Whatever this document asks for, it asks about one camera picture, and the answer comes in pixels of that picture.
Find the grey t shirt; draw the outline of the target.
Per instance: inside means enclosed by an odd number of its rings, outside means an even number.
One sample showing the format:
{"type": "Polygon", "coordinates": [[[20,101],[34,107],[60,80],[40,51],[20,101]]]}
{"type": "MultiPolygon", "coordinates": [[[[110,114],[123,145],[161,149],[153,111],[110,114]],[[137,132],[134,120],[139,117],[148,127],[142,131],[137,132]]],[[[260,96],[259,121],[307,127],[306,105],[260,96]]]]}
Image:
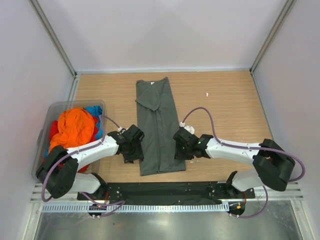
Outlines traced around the grey t shirt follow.
{"type": "Polygon", "coordinates": [[[185,171],[185,161],[175,159],[173,136],[179,130],[179,119],[169,79],[138,80],[135,102],[137,125],[144,133],[140,175],[185,171]]]}

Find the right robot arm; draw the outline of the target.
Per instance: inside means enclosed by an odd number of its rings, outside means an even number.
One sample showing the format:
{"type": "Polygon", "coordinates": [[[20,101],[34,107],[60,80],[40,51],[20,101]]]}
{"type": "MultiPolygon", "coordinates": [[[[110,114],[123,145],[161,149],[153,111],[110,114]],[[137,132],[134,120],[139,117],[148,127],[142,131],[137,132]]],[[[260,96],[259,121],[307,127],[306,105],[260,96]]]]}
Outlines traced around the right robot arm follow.
{"type": "Polygon", "coordinates": [[[233,171],[228,177],[225,192],[231,198],[256,187],[283,192],[295,166],[293,158],[271,139],[262,143],[224,141],[208,134],[197,137],[184,127],[178,129],[173,139],[177,160],[218,158],[251,166],[246,171],[233,171]]]}

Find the clear plastic bin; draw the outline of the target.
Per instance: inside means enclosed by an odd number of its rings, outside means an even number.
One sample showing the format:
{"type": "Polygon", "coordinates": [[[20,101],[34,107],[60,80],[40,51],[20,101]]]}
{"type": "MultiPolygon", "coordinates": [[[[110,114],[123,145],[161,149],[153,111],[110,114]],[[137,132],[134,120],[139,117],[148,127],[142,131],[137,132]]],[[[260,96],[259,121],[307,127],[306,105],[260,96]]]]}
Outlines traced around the clear plastic bin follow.
{"type": "Polygon", "coordinates": [[[35,183],[38,184],[40,181],[36,177],[36,171],[41,165],[47,148],[50,145],[50,130],[54,120],[58,120],[61,113],[72,108],[86,108],[100,106],[102,108],[102,114],[106,114],[106,105],[103,100],[91,99],[91,100],[73,100],[73,101],[60,101],[52,103],[48,110],[44,120],[43,127],[38,135],[37,139],[37,151],[35,154],[35,160],[31,170],[32,178],[35,183]]]}

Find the left aluminium frame post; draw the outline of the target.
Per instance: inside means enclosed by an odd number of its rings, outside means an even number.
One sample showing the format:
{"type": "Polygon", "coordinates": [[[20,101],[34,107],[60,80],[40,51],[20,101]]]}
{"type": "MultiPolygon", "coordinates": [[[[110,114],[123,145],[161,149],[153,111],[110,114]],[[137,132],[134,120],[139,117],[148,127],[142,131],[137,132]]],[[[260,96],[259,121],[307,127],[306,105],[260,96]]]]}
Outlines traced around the left aluminium frame post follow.
{"type": "Polygon", "coordinates": [[[64,62],[66,68],[68,69],[69,73],[73,78],[76,78],[77,72],[74,69],[66,51],[64,50],[61,42],[58,39],[49,19],[47,18],[43,8],[41,7],[38,0],[29,0],[29,3],[33,7],[37,17],[39,18],[44,30],[47,32],[52,44],[54,45],[55,49],[57,50],[58,54],[60,55],[62,61],[64,62]]]}

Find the right aluminium frame post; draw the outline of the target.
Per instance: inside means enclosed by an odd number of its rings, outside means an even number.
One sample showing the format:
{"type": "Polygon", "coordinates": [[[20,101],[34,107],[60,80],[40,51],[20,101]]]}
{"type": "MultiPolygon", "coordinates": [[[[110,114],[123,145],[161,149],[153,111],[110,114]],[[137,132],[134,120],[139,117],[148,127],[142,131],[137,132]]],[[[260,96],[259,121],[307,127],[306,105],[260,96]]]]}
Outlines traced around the right aluminium frame post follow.
{"type": "Polygon", "coordinates": [[[282,6],[279,14],[277,15],[270,31],[268,32],[261,48],[258,51],[257,56],[255,57],[253,64],[250,68],[250,74],[253,75],[257,67],[259,66],[261,60],[266,54],[267,50],[271,46],[273,40],[276,38],[278,32],[280,31],[282,25],[284,24],[286,18],[290,14],[292,8],[294,7],[296,0],[286,0],[282,6]]]}

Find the red t shirt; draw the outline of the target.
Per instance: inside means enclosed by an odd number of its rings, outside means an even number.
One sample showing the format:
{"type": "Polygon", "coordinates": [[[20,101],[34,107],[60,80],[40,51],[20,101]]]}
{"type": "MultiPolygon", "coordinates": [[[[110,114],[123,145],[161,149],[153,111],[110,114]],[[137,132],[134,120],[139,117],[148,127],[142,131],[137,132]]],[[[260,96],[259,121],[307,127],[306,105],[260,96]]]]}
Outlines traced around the red t shirt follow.
{"type": "MultiPolygon", "coordinates": [[[[100,130],[100,120],[97,118],[97,117],[93,117],[94,119],[94,122],[95,122],[95,127],[94,127],[94,131],[93,131],[93,134],[91,136],[91,139],[90,139],[90,143],[95,141],[96,140],[96,137],[98,136],[101,136],[101,130],[100,130]]],[[[49,149],[50,149],[50,145],[51,145],[51,140],[52,138],[59,133],[59,130],[58,130],[58,121],[57,120],[54,120],[52,122],[52,125],[51,125],[51,129],[50,129],[50,134],[49,134],[49,146],[47,147],[47,149],[45,150],[44,152],[44,158],[42,161],[45,160],[45,158],[48,156],[49,154],[49,149]]],[[[85,165],[84,167],[82,167],[78,172],[79,173],[84,173],[87,169],[88,169],[89,165],[85,165]]]]}

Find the aluminium rail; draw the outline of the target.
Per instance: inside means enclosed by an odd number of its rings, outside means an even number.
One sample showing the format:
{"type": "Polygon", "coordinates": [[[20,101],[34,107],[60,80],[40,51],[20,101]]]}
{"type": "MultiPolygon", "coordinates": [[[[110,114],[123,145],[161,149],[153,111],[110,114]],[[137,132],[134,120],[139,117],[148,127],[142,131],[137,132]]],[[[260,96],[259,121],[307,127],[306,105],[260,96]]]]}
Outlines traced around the aluminium rail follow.
{"type": "Polygon", "coordinates": [[[244,193],[230,195],[224,182],[114,182],[108,183],[96,201],[110,200],[115,203],[124,200],[127,205],[178,205],[182,203],[198,204],[202,200],[215,201],[270,201],[303,200],[300,186],[296,182],[287,185],[285,191],[262,186],[250,188],[244,193]]]}

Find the blue t shirt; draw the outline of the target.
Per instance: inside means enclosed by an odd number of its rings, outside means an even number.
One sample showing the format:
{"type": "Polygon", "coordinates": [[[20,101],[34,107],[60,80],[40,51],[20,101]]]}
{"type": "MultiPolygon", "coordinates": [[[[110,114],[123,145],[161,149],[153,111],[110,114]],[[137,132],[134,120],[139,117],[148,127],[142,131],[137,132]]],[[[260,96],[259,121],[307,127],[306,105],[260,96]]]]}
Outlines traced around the blue t shirt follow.
{"type": "Polygon", "coordinates": [[[101,120],[100,120],[100,116],[102,115],[102,108],[99,105],[95,105],[95,106],[88,106],[85,108],[81,108],[81,109],[85,109],[86,111],[88,111],[93,117],[97,117],[100,121],[100,131],[101,131],[101,136],[103,131],[101,130],[101,120]]]}

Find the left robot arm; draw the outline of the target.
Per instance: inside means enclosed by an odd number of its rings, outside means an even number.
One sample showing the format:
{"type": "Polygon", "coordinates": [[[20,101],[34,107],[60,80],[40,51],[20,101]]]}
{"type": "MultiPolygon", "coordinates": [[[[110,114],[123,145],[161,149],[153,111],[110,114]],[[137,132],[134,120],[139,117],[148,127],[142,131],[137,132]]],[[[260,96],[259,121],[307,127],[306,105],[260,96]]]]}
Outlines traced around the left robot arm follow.
{"type": "Polygon", "coordinates": [[[144,133],[136,125],[112,131],[102,138],[78,147],[54,147],[36,171],[42,183],[41,199],[59,199],[68,192],[78,192],[86,198],[101,200],[107,193],[107,183],[95,172],[80,173],[80,169],[100,159],[122,155],[125,162],[143,160],[141,142],[144,133]]]}

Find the aluminium frame post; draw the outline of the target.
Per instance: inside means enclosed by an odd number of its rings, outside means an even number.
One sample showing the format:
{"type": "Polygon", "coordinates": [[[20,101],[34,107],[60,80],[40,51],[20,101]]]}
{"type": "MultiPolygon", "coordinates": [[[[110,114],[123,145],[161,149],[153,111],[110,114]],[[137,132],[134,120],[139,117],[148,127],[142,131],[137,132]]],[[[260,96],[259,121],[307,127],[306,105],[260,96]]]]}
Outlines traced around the aluminium frame post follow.
{"type": "Polygon", "coordinates": [[[280,31],[282,25],[284,24],[286,18],[290,14],[292,8],[294,7],[296,0],[286,0],[282,6],[279,14],[277,15],[270,31],[268,32],[261,48],[258,51],[257,56],[255,57],[253,64],[250,68],[250,74],[253,75],[257,67],[259,66],[261,60],[266,54],[267,50],[271,46],[273,40],[276,38],[278,32],[280,31]]]}
{"type": "Polygon", "coordinates": [[[52,44],[54,45],[55,49],[57,50],[58,54],[60,55],[62,61],[64,62],[66,68],[68,69],[69,73],[73,78],[76,78],[77,72],[74,69],[66,51],[64,50],[61,42],[58,39],[49,19],[47,18],[43,8],[41,7],[38,0],[29,0],[29,3],[33,7],[37,17],[39,18],[44,30],[47,32],[52,44]]]}

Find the orange t shirt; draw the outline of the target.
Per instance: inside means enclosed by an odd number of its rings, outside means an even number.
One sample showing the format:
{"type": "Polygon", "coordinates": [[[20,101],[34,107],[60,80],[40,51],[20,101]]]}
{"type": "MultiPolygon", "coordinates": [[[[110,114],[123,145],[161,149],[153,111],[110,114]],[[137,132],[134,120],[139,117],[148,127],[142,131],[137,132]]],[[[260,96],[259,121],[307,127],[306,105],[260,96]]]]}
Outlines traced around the orange t shirt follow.
{"type": "Polygon", "coordinates": [[[64,111],[57,120],[58,133],[52,137],[48,153],[56,146],[67,149],[89,143],[95,126],[93,116],[83,108],[64,111]]]}

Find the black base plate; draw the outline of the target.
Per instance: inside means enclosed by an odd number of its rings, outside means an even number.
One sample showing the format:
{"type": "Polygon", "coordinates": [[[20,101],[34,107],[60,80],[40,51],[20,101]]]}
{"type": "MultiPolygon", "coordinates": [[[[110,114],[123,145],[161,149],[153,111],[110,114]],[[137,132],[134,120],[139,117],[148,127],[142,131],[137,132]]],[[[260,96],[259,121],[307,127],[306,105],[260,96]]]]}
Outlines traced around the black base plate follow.
{"type": "Polygon", "coordinates": [[[114,182],[99,198],[111,203],[124,200],[126,205],[174,206],[174,205],[217,205],[220,200],[254,199],[254,190],[245,194],[229,195],[224,182],[114,182]]]}

